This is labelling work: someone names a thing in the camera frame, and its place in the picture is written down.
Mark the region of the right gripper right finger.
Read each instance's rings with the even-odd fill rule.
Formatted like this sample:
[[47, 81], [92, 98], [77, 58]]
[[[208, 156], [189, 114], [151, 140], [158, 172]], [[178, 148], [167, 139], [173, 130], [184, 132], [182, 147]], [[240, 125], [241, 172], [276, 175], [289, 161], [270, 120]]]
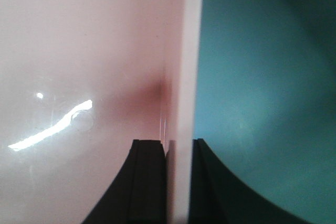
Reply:
[[286, 141], [274, 140], [258, 147], [255, 161], [248, 163], [254, 177], [233, 173], [205, 142], [193, 141], [190, 223], [311, 223], [299, 201], [298, 192], [280, 185], [293, 186], [299, 172], [285, 175], [285, 168], [297, 157], [297, 148]]

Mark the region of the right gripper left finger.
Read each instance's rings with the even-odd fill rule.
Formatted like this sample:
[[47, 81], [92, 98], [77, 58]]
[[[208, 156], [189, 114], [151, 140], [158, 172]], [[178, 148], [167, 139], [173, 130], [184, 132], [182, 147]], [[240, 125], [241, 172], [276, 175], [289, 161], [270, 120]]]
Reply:
[[158, 140], [134, 140], [84, 223], [166, 223], [166, 160]]

